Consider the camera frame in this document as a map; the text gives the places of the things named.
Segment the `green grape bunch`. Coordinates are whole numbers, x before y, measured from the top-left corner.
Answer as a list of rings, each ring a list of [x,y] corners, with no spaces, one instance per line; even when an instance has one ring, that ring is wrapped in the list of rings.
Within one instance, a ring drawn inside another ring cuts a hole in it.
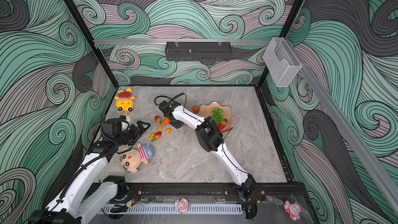
[[[220,107],[214,107],[211,113],[211,116],[217,125],[224,120],[224,111]]]

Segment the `red strawberry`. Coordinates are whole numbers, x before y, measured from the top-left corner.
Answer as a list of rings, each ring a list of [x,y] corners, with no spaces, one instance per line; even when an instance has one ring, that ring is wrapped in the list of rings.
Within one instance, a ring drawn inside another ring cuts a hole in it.
[[[222,130],[224,130],[225,128],[226,128],[226,124],[225,123],[220,123],[219,124],[219,129],[220,129],[220,131],[222,131]]]
[[[155,120],[155,122],[157,122],[157,123],[162,123],[162,117],[161,117],[161,116],[156,115],[156,116],[154,117],[154,120]]]
[[[155,133],[155,135],[154,135],[154,137],[151,139],[151,141],[152,141],[152,142],[155,142],[155,141],[159,140],[160,137],[161,137],[161,135],[162,135],[162,132],[161,132],[161,131]]]

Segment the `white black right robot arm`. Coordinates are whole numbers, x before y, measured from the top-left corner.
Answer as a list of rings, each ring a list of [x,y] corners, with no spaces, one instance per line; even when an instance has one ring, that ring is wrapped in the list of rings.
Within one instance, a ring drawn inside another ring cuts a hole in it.
[[[244,170],[230,153],[224,141],[225,135],[212,117],[200,117],[176,101],[183,95],[186,94],[180,93],[174,97],[159,95],[154,98],[153,102],[176,129],[184,124],[191,127],[195,131],[201,147],[214,154],[227,169],[237,186],[239,198],[244,201],[251,200],[257,185],[254,177]]]

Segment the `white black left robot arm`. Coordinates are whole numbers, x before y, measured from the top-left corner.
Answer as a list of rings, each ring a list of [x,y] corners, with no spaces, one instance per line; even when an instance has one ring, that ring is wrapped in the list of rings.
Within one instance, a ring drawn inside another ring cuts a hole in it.
[[[122,176],[111,176],[89,197],[86,194],[119,148],[133,147],[151,126],[140,120],[130,124],[129,120],[128,116],[102,118],[99,139],[89,146],[80,168],[44,210],[31,215],[30,224],[88,224],[111,199],[127,196]]]

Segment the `pink scalloped fruit bowl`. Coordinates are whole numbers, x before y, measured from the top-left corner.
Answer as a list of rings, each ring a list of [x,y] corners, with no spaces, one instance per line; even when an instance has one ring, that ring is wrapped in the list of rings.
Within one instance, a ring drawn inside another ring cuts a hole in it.
[[[198,115],[204,118],[211,117],[221,132],[229,131],[235,122],[235,117],[231,114],[230,108],[221,106],[217,102],[209,105],[201,105]]]

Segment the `boy doll plush toy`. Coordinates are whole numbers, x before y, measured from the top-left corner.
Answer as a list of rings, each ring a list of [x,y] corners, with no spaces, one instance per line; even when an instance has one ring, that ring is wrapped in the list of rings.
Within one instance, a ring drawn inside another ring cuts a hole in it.
[[[126,151],[120,156],[120,163],[124,171],[137,173],[139,166],[142,163],[148,164],[154,156],[155,150],[151,145],[138,143],[136,149]]]

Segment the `yellow cow plush toy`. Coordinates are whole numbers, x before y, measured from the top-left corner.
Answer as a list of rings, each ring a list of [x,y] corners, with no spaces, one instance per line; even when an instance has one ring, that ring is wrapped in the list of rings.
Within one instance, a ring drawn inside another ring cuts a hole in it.
[[[132,96],[131,88],[127,88],[126,90],[119,90],[117,92],[117,95],[115,96],[115,100],[117,112],[131,113],[133,111],[135,97]]]

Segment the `pink white chopper figurine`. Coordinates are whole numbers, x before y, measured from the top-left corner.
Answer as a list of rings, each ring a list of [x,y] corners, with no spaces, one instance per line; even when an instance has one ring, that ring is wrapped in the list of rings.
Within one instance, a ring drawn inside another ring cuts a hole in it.
[[[188,211],[189,202],[186,198],[177,199],[175,201],[175,210],[180,214],[184,214]]]

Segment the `pink melody figurine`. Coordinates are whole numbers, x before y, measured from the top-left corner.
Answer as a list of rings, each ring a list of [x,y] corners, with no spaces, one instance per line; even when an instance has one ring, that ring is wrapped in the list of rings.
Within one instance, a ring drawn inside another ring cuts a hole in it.
[[[300,213],[302,212],[302,209],[297,203],[290,203],[289,201],[286,201],[284,209],[293,221],[300,219]]]

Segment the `black wall tray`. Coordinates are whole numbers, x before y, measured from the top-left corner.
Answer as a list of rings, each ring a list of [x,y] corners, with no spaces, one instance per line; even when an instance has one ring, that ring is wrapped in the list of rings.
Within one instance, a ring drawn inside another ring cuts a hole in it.
[[[229,42],[214,41],[169,41],[165,47],[168,61],[229,61],[232,47]]]

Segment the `clear acrylic wall box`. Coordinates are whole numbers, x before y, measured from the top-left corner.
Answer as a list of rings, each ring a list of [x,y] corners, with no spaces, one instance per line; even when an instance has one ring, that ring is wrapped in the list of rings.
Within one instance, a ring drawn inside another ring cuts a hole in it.
[[[271,39],[263,60],[276,87],[288,87],[302,68],[293,43],[283,37]]]

